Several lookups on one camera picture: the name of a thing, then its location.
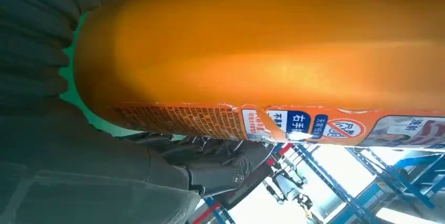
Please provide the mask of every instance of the orange label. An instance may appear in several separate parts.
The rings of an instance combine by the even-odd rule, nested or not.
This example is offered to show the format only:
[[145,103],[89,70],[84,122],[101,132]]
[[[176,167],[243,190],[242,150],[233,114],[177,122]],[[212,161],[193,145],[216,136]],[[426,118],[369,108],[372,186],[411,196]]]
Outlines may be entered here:
[[175,104],[114,108],[133,129],[215,138],[348,146],[445,146],[445,113],[322,106]]

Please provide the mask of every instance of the red bar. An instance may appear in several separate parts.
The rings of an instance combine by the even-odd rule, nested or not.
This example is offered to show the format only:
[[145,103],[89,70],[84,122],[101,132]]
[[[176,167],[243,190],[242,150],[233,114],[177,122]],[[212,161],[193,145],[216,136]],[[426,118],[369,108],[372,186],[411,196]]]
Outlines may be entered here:
[[207,210],[199,216],[195,221],[192,222],[192,224],[200,224],[201,221],[203,221],[205,218],[207,218],[208,215],[210,215],[215,209],[221,206],[221,203],[218,201],[215,202],[213,205],[211,205]]
[[292,146],[293,146],[293,144],[286,144],[285,147],[281,148],[281,149],[278,151],[278,154],[279,154],[280,156],[284,155],[284,154],[285,154],[285,153],[286,153]]

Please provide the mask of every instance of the plastic bottle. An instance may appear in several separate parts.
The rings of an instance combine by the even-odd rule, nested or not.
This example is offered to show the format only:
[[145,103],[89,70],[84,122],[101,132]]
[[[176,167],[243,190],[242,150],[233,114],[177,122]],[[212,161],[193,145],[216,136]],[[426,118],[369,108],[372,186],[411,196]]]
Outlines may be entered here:
[[125,0],[90,15],[77,88],[130,129],[440,148],[443,0]]

